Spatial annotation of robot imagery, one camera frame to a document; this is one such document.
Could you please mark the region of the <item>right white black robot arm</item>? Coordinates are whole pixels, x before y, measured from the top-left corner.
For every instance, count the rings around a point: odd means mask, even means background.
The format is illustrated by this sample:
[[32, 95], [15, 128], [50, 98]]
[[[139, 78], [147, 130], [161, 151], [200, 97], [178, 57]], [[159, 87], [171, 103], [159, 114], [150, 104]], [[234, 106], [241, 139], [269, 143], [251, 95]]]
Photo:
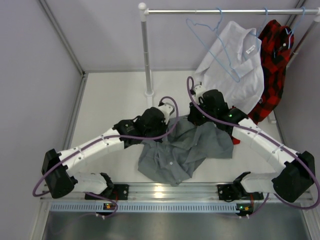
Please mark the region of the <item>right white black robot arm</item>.
[[320, 186], [315, 158], [308, 151], [287, 148], [259, 128], [243, 111], [229, 108], [223, 94], [197, 85], [188, 88], [191, 122], [213, 122], [230, 137], [258, 153], [272, 168], [271, 173], [244, 172], [233, 181], [233, 194], [243, 199], [251, 193], [272, 193], [286, 204], [294, 203], [312, 185]]

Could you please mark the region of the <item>grey button-up shirt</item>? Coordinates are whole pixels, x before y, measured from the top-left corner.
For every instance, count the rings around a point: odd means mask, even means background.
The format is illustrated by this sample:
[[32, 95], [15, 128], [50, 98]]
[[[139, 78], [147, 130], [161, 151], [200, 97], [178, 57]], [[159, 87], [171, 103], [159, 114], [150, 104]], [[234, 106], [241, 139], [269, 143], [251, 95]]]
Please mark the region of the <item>grey button-up shirt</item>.
[[173, 187], [192, 178], [205, 159], [230, 159], [234, 150], [231, 137], [213, 122], [196, 126], [185, 115], [163, 141], [142, 143], [138, 171], [154, 182]]

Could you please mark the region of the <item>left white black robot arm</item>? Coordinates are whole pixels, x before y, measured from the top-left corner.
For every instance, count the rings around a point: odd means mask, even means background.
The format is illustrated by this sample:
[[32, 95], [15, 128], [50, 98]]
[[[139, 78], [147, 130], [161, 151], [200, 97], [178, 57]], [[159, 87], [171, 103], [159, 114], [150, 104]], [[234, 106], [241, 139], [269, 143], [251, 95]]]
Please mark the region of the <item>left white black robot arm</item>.
[[134, 119], [121, 120], [102, 135], [74, 148], [46, 152], [42, 175], [51, 197], [71, 192], [92, 193], [103, 200], [113, 195], [114, 184], [106, 173], [85, 173], [81, 169], [107, 154], [139, 145], [145, 138], [161, 140], [175, 108], [168, 103], [151, 107]]

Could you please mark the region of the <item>light blue wire hanger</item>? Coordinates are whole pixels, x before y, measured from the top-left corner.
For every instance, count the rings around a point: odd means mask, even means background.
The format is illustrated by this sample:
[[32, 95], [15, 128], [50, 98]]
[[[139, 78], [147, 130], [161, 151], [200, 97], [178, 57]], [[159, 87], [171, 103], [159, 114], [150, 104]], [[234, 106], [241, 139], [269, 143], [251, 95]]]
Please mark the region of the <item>light blue wire hanger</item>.
[[[204, 24], [204, 23], [198, 23], [193, 21], [190, 18], [186, 18], [185, 23], [187, 25], [187, 27], [189, 28], [189, 30], [193, 33], [193, 35], [197, 38], [197, 40], [202, 44], [202, 46], [207, 50], [207, 52], [213, 57], [214, 60], [217, 61], [217, 63], [225, 70], [225, 72], [233, 79], [234, 82], [239, 83], [241, 81], [241, 77], [238, 74], [238, 72], [232, 67], [232, 61], [231, 58], [229, 56], [229, 53], [226, 49], [226, 46], [223, 42], [223, 40], [220, 38], [218, 32], [219, 32], [219, 27], [221, 22], [223, 21], [223, 12], [222, 10], [217, 7], [216, 10], [218, 10], [219, 15], [220, 15], [220, 19], [218, 21], [218, 23], [216, 24], [216, 26], [214, 28], [212, 28], [210, 25], [208, 24]], [[201, 26], [201, 27], [206, 27], [208, 28], [212, 33], [214, 33], [216, 35], [216, 38], [219, 40], [220, 45], [222, 46], [222, 50], [224, 51], [227, 60], [228, 60], [228, 68], [222, 64], [222, 62], [218, 59], [218, 57], [211, 51], [211, 48], [200, 38], [200, 36], [195, 32], [195, 30], [193, 29], [192, 26]]]

